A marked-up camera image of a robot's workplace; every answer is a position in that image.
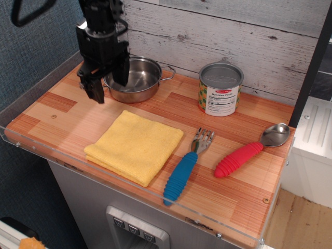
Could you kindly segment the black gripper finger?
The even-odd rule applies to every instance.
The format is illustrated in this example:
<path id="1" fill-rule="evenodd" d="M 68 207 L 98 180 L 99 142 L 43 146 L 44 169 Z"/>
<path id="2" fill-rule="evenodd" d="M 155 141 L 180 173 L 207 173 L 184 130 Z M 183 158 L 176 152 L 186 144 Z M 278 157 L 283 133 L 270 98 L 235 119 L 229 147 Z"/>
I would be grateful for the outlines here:
<path id="1" fill-rule="evenodd" d="M 104 89 L 100 79 L 83 79 L 82 86 L 90 99 L 104 104 Z"/>
<path id="2" fill-rule="evenodd" d="M 130 59 L 119 59 L 114 64 L 112 76 L 114 82 L 126 86 L 129 79 Z"/>

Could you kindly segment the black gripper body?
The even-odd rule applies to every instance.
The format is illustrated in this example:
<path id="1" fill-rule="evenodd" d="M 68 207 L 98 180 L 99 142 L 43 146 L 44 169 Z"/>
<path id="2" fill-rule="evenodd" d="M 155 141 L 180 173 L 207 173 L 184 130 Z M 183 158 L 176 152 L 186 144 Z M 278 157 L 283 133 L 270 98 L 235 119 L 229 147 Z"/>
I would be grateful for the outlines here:
<path id="1" fill-rule="evenodd" d="M 118 40 L 128 30 L 128 24 L 120 24 L 123 26 L 121 30 L 110 24 L 108 30 L 96 31 L 89 28 L 87 22 L 76 23 L 80 54 L 84 58 L 84 64 L 78 71 L 81 85 L 83 79 L 101 79 L 112 73 L 117 60 L 129 58 L 129 43 Z"/>

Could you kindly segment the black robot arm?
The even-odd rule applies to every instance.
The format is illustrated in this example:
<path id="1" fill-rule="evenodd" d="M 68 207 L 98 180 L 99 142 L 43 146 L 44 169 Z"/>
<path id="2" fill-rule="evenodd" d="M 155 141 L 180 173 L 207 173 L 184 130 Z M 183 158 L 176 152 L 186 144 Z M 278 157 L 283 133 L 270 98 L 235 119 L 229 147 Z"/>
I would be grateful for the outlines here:
<path id="1" fill-rule="evenodd" d="M 129 43 L 118 40 L 118 37 L 128 30 L 128 24 L 121 18 L 123 2 L 79 3 L 84 21 L 76 24 L 76 35 L 84 62 L 77 76 L 87 96 L 103 104 L 104 90 L 101 79 L 112 74 L 116 83 L 125 86 L 129 78 Z"/>

